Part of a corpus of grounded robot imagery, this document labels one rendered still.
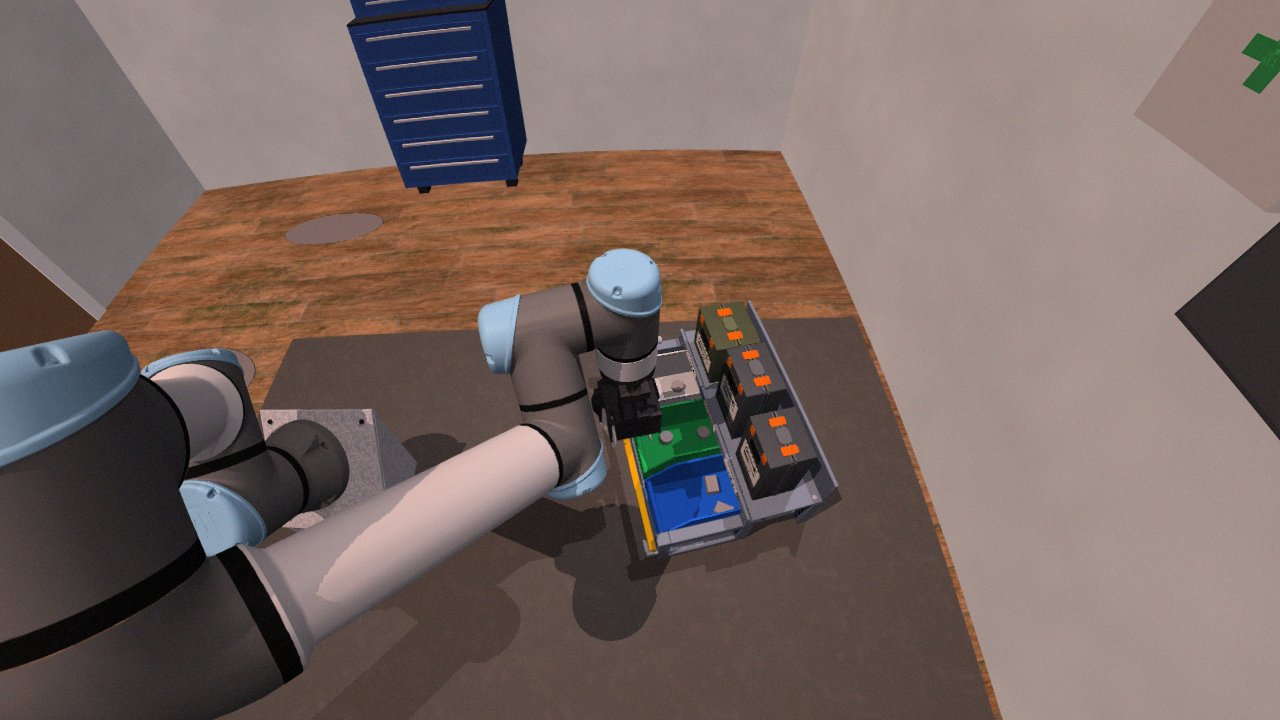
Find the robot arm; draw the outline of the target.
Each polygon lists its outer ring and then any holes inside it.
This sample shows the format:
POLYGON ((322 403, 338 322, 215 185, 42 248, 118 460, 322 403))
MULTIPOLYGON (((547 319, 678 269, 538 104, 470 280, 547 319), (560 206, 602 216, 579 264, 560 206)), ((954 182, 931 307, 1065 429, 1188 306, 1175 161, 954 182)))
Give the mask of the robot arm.
POLYGON ((344 493, 349 462, 316 421, 264 441, 236 354, 141 370, 114 331, 0 352, 0 720, 212 720, 273 693, 538 498, 602 486, 579 354, 643 379, 660 305, 631 249, 485 305, 486 363, 524 423, 266 548, 344 493))

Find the olive green tool case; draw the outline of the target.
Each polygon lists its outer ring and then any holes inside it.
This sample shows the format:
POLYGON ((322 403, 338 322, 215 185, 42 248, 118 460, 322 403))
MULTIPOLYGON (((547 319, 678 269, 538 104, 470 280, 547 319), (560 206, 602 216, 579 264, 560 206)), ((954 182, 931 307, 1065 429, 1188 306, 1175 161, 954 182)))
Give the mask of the olive green tool case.
POLYGON ((762 343, 742 301, 699 307, 694 343, 709 383, 718 382, 726 348, 762 343))

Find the yellow bar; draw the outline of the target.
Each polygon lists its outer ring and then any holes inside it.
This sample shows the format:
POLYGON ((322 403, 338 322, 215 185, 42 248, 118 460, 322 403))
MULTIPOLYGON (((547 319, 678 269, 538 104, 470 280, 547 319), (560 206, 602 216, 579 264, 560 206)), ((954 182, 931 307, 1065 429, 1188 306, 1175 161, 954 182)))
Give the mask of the yellow bar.
POLYGON ((632 452, 632 448, 631 448, 631 445, 630 445, 630 439, 623 439, 623 442, 625 442, 626 455, 627 455, 627 459, 628 459, 628 468, 630 468, 631 477, 632 477, 632 480, 634 480, 634 489, 635 489, 635 493, 636 493, 636 497, 637 497, 639 510, 640 510, 640 514, 641 514, 641 518, 643 518, 643 527, 644 527, 644 530, 645 530, 646 543, 648 543, 648 547, 649 547, 649 552, 657 551, 655 542, 654 542, 654 538, 653 538, 653 534, 652 534, 650 521, 649 521, 649 518, 648 518, 648 514, 646 514, 646 506, 645 506, 645 502, 644 502, 644 498, 643 498, 643 489, 641 489, 640 480, 639 480, 639 477, 637 477, 637 469, 636 469, 636 465, 635 465, 635 461, 634 461, 634 452, 632 452))

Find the grey metal shelf rack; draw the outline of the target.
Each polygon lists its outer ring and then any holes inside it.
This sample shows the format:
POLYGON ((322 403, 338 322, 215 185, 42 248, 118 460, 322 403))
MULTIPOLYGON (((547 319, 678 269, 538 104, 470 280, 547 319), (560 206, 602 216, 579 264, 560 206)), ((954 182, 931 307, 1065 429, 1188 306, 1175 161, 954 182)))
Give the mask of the grey metal shelf rack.
POLYGON ((765 328, 762 324, 762 320, 758 316, 756 310, 753 306, 751 301, 748 301, 746 311, 753 322, 756 334, 759 336, 762 342, 765 342, 767 347, 769 348, 774 364, 778 368, 780 375, 782 377, 785 384, 787 386, 785 397, 782 398, 778 410, 786 407, 796 407, 797 414, 803 421, 806 434, 812 439, 812 445, 815 448, 818 457, 812 464, 812 468, 809 468, 803 479, 797 483, 795 489, 769 496, 765 498, 753 500, 749 493, 746 482, 742 477, 739 460, 736 457, 736 450, 742 437, 731 439, 730 430, 724 421, 724 416, 721 413, 721 406, 716 398, 716 389, 718 382, 709 383, 707 378, 707 372, 704 370, 701 359, 698 354, 698 348, 694 343, 695 331, 684 332, 684 329, 680 329, 677 340, 666 340, 657 346, 657 355, 669 354, 681 350, 686 351, 690 366, 692 368, 692 374, 698 382, 698 388, 700 391, 703 402, 707 407, 707 414, 710 419, 710 425, 714 430, 716 439, 719 445, 722 457, 724 459, 724 466, 727 468, 727 471, 730 474, 730 480, 733 486, 733 492, 739 500, 741 514, 730 518, 722 518, 714 521, 705 521, 692 527, 684 527, 675 530, 667 530, 657 534, 652 519, 652 511, 646 498, 645 479, 643 477, 643 471, 637 460, 637 451, 634 443, 634 438, 628 438, 634 452, 634 461, 637 469, 637 477, 643 489, 643 497, 645 501, 646 512, 652 525, 652 533, 657 547, 657 551, 649 552, 648 543, 646 541, 643 539, 646 557, 655 555, 657 560, 667 559, 680 553, 689 553, 696 550, 705 550, 717 544, 724 544, 732 541, 740 541, 748 536, 749 530, 753 529, 754 524, 759 521, 767 521, 774 518, 782 518, 788 514, 794 515, 794 520, 796 521, 796 524, 806 521, 809 518, 812 518, 812 514, 815 512, 817 509, 819 509, 820 505, 826 502, 826 498, 828 498, 829 495, 832 495, 835 489, 838 487, 838 483, 835 479, 835 474, 829 468, 829 462, 826 459, 826 454, 820 448, 820 443, 817 439, 817 436, 812 428, 810 421, 808 420, 806 413, 804 411, 803 405, 797 398, 794 386, 791 384, 788 375, 785 372, 785 366, 780 361, 780 357, 774 351, 774 346, 772 345, 771 338, 767 334, 765 328))

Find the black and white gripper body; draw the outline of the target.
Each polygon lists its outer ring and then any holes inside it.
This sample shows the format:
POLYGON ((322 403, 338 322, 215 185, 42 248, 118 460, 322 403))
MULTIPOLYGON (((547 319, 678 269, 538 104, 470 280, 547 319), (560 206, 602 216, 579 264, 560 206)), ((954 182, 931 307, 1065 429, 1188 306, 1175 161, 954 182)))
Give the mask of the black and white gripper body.
POLYGON ((596 384, 598 389, 602 389, 602 402, 605 406, 605 416, 608 420, 607 425, 611 425, 611 443, 613 443, 612 425, 614 425, 617 441, 654 434, 657 430, 658 434, 660 433, 662 413, 657 392, 652 382, 654 372, 655 366, 646 377, 632 382, 613 380, 600 372, 602 380, 598 380, 596 384), (604 379, 608 380, 611 386, 604 379), (618 387, 618 395, 616 387, 618 387), (650 398, 646 398, 649 397, 649 388, 650 398), (632 402, 625 404, 625 401, 632 402), (611 416, 613 416, 613 419, 611 419, 611 416))

